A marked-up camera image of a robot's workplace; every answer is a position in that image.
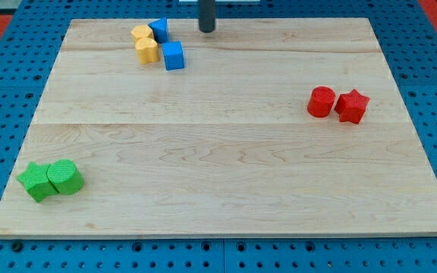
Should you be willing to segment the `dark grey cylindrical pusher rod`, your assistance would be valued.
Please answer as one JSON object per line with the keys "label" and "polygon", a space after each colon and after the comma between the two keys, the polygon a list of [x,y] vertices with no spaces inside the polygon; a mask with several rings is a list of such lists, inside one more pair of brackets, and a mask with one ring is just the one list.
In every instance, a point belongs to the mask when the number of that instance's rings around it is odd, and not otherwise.
{"label": "dark grey cylindrical pusher rod", "polygon": [[216,2],[215,0],[198,0],[199,30],[211,33],[215,30]]}

